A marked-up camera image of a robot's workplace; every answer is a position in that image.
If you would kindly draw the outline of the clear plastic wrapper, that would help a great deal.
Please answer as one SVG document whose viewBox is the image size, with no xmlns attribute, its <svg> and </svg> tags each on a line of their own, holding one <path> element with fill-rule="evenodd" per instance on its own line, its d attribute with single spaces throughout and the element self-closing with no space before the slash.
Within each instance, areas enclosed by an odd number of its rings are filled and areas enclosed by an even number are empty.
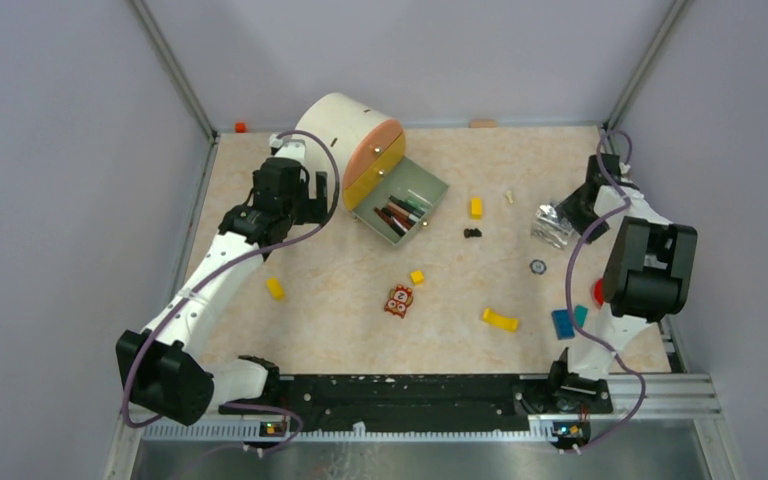
<svg viewBox="0 0 768 480">
<path fill-rule="evenodd" d="M 564 250 L 576 235 L 572 224 L 560 216 L 553 203 L 538 206 L 531 226 L 532 237 Z"/>
</svg>

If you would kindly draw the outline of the dark red lip gloss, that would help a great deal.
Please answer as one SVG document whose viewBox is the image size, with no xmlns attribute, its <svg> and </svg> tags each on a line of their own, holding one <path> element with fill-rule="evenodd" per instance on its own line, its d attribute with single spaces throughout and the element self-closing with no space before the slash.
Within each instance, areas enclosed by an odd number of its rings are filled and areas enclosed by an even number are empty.
<svg viewBox="0 0 768 480">
<path fill-rule="evenodd" d="M 391 212 L 390 210 L 383 209 L 382 213 L 405 231 L 409 231 L 413 226 L 413 224 L 408 220 L 402 219 L 399 215 Z"/>
</svg>

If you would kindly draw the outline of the cream round drawer organizer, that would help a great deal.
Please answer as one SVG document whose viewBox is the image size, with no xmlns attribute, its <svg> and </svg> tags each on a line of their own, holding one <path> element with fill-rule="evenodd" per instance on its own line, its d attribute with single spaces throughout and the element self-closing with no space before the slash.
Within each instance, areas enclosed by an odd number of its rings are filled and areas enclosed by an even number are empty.
<svg viewBox="0 0 768 480">
<path fill-rule="evenodd" d="M 394 247 L 406 244 L 427 225 L 449 188 L 407 156 L 407 135 L 401 122 L 342 93 L 320 98 L 295 128 L 326 143 L 338 166 L 342 206 Z M 417 218 L 391 203 L 389 196 L 416 197 L 431 208 Z M 385 207 L 403 211 L 415 225 L 399 237 L 374 211 Z"/>
</svg>

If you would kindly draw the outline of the brown lipstick tube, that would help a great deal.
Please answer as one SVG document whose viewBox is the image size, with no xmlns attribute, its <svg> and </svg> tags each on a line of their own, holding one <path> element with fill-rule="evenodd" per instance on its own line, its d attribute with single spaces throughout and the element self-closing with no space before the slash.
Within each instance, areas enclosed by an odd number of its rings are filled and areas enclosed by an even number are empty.
<svg viewBox="0 0 768 480">
<path fill-rule="evenodd" d="M 382 209 L 375 208 L 375 213 L 378 215 L 378 217 L 384 221 L 388 227 L 393 230 L 399 237 L 403 237 L 406 234 L 406 231 L 403 230 L 399 225 L 395 224 L 392 220 L 390 220 L 387 216 L 385 216 L 382 213 Z"/>
</svg>

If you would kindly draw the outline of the red lip gloss tube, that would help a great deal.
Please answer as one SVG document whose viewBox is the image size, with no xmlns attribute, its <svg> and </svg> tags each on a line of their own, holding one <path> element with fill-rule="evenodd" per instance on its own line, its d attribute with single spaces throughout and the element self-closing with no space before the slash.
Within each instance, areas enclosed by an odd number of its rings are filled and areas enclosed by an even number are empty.
<svg viewBox="0 0 768 480">
<path fill-rule="evenodd" d="M 394 209 L 391 207 L 385 207 L 383 211 L 386 214 L 390 215 L 392 218 L 404 224 L 407 228 L 412 228 L 415 225 L 415 221 L 412 220 L 408 214 L 404 213 L 401 210 Z"/>
</svg>

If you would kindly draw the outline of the blue poker chip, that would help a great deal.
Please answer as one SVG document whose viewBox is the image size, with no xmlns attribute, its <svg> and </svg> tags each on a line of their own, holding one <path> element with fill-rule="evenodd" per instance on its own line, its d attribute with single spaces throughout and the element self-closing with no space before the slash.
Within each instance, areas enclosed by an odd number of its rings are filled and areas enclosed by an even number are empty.
<svg viewBox="0 0 768 480">
<path fill-rule="evenodd" d="M 547 271 L 547 265 L 540 259 L 534 259 L 529 263 L 529 269 L 533 274 L 543 275 Z"/>
</svg>

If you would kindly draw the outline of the red horseshoe toy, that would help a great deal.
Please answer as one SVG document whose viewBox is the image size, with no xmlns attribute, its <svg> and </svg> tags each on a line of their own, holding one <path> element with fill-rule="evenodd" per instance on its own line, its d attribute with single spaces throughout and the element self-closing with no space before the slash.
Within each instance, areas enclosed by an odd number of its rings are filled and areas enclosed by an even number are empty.
<svg viewBox="0 0 768 480">
<path fill-rule="evenodd" d="M 592 295 L 594 304 L 597 305 L 599 308 L 601 308 L 604 305 L 603 279 L 602 278 L 600 278 L 597 281 L 595 281 L 594 284 L 592 285 L 591 295 Z"/>
</svg>

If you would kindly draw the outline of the yellow rectangular block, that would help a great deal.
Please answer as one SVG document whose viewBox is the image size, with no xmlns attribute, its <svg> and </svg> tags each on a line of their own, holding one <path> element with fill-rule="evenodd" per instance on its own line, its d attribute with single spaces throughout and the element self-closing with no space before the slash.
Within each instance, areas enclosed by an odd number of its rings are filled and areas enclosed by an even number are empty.
<svg viewBox="0 0 768 480">
<path fill-rule="evenodd" d="M 469 202 L 469 216 L 473 220 L 483 218 L 483 201 L 480 197 L 472 197 Z"/>
</svg>

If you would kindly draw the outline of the teal block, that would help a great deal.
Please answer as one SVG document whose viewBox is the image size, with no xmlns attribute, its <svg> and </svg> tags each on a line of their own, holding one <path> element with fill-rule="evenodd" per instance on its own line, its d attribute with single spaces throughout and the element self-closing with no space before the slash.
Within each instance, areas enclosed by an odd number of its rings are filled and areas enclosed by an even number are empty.
<svg viewBox="0 0 768 480">
<path fill-rule="evenodd" d="M 575 323 L 578 328 L 583 328 L 589 309 L 583 305 L 576 305 L 573 309 Z"/>
</svg>

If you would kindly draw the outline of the blue lego brick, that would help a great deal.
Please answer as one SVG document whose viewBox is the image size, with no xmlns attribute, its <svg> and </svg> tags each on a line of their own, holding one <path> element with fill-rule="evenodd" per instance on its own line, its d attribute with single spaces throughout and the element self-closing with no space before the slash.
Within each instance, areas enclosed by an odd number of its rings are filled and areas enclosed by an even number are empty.
<svg viewBox="0 0 768 480">
<path fill-rule="evenodd" d="M 574 318 L 570 317 L 568 310 L 552 311 L 551 319 L 558 340 L 570 340 L 575 337 Z"/>
</svg>

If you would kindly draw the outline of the small black figurine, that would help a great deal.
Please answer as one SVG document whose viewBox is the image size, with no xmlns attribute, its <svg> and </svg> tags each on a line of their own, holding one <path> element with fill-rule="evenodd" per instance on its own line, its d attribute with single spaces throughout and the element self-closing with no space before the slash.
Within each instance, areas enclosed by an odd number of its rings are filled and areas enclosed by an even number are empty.
<svg viewBox="0 0 768 480">
<path fill-rule="evenodd" d="M 465 238 L 480 238 L 483 236 L 483 233 L 478 228 L 467 228 L 463 231 L 463 235 Z"/>
</svg>

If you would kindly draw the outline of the small yellow cube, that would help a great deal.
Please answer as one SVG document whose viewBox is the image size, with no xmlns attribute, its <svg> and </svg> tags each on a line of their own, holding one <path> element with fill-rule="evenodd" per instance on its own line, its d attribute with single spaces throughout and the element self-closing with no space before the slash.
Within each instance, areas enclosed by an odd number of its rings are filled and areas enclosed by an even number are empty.
<svg viewBox="0 0 768 480">
<path fill-rule="evenodd" d="M 421 285 L 425 281 L 424 273 L 421 270 L 414 270 L 410 273 L 410 279 L 413 285 Z"/>
</svg>

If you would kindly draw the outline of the yellow arch block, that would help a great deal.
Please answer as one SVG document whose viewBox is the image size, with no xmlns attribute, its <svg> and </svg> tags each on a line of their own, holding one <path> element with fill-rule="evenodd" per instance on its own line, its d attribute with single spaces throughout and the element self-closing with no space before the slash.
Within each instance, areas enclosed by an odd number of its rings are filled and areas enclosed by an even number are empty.
<svg viewBox="0 0 768 480">
<path fill-rule="evenodd" d="M 519 327 L 519 320 L 517 318 L 501 315 L 492 308 L 484 309 L 482 320 L 488 325 L 507 332 L 516 332 Z"/>
</svg>

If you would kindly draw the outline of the wooden peg at wall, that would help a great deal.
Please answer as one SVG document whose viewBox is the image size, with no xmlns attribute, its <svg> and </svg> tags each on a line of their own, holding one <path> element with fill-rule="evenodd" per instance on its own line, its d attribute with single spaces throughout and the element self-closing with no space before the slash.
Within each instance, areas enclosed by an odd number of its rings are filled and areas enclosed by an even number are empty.
<svg viewBox="0 0 768 480">
<path fill-rule="evenodd" d="M 474 119 L 469 122 L 468 126 L 472 129 L 496 128 L 498 122 L 493 119 Z"/>
</svg>

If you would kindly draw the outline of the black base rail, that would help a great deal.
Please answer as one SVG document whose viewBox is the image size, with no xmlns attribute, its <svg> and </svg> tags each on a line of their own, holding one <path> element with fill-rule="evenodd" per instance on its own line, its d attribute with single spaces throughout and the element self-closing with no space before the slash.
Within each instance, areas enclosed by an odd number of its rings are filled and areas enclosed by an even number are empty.
<svg viewBox="0 0 768 480">
<path fill-rule="evenodd" d="M 525 431 L 537 415 L 613 411 L 606 382 L 586 397 L 554 387 L 547 375 L 525 374 L 284 375 L 255 402 L 295 413 L 305 432 L 357 423 L 373 433 Z"/>
</svg>

